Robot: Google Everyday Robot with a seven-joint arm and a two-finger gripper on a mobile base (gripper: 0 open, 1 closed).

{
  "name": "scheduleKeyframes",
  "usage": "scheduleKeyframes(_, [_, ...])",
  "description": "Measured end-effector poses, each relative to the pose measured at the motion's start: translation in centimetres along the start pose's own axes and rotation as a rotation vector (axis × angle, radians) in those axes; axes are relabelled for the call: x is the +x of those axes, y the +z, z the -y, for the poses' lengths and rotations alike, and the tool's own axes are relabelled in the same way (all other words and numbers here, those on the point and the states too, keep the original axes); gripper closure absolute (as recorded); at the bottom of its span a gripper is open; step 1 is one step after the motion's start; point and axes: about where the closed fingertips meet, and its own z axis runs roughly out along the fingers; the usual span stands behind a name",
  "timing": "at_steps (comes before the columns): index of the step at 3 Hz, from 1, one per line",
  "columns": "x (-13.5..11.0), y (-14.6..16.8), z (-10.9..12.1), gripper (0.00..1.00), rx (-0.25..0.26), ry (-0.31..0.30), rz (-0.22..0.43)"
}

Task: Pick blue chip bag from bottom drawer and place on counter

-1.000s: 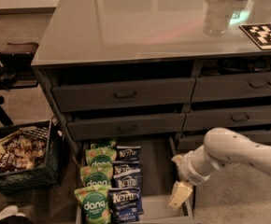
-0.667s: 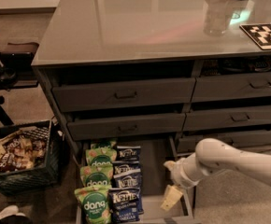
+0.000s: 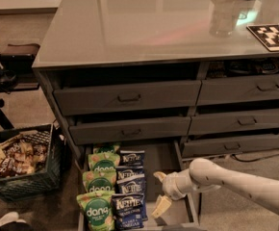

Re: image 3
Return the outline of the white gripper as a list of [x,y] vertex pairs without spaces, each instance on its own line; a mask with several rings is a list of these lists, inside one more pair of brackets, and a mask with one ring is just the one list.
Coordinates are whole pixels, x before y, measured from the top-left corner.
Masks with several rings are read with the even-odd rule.
[[153,218],[159,218],[164,214],[171,206],[172,200],[184,198],[199,185],[199,183],[190,176],[190,171],[188,169],[180,172],[171,172],[169,174],[156,171],[153,175],[162,182],[162,189],[165,194],[158,196],[155,209],[151,214]]

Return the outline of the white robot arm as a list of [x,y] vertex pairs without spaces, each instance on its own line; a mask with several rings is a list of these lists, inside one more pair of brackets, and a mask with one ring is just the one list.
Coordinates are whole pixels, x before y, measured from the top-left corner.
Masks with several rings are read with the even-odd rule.
[[226,169],[204,158],[193,160],[187,169],[179,172],[156,171],[153,175],[162,183],[164,193],[157,198],[153,218],[160,217],[173,201],[192,191],[202,193],[214,187],[231,190],[279,216],[279,180]]

